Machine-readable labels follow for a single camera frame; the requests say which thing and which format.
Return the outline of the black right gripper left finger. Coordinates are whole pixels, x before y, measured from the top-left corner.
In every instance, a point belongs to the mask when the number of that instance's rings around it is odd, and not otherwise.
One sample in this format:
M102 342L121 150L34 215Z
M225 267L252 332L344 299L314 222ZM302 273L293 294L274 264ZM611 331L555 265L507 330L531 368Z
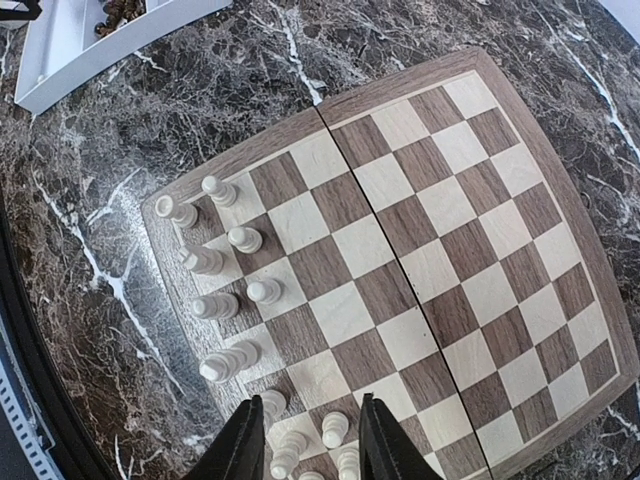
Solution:
M240 403L187 480L262 480L265 428L259 395Z

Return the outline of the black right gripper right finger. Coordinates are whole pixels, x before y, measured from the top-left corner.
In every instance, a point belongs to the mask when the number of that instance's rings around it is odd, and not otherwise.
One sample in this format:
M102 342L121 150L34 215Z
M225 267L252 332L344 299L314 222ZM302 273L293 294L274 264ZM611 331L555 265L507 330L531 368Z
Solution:
M363 397L359 420L359 463L363 480L440 479L387 405Z

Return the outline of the cream white chess pawn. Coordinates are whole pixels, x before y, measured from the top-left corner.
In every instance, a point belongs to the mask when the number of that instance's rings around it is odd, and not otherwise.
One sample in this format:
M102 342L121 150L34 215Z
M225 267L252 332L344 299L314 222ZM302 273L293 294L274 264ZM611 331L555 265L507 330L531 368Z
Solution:
M338 456L337 468L340 480L360 480L359 450L345 448Z
M263 238L261 233L251 227L237 226L227 233L229 243L240 253L253 254L262 246Z
M349 420L341 412L328 413L322 421L322 442L327 449L342 445L349 430Z
M248 298L255 303L273 304L281 298L283 287L279 281L267 278L249 283L246 293Z

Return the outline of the cream white chess queen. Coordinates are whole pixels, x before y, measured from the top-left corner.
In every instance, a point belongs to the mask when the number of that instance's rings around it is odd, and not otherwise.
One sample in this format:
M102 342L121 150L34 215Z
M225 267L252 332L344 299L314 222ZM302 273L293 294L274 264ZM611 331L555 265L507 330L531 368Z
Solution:
M273 389L265 390L260 397L263 403L265 432L268 433L287 408L287 400L281 392Z

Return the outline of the cream white chess bishop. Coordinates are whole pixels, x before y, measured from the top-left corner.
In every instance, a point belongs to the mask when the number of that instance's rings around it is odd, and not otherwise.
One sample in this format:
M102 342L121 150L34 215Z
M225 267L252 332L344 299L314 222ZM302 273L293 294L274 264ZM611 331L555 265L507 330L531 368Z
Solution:
M220 292L193 298L189 303L189 311L199 319L225 320L233 318L239 306L234 294Z

